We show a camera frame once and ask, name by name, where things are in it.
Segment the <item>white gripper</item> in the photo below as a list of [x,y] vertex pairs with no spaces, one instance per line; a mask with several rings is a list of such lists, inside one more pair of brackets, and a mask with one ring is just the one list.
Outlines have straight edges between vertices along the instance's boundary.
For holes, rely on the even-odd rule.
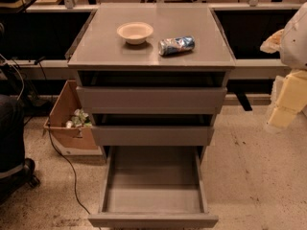
[[[260,50],[268,54],[278,52],[283,32],[281,29],[269,36],[261,44]],[[270,133],[279,133],[307,105],[307,71],[292,70],[286,77],[277,76],[273,82],[271,101],[274,108],[264,129]]]

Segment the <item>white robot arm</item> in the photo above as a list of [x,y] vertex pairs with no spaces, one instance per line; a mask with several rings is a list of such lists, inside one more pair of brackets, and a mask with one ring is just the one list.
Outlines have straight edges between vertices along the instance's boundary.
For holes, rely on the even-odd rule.
[[304,3],[286,26],[267,38],[260,50],[279,52],[283,64],[291,72],[282,80],[265,129],[277,133],[286,129],[307,105],[307,3]]

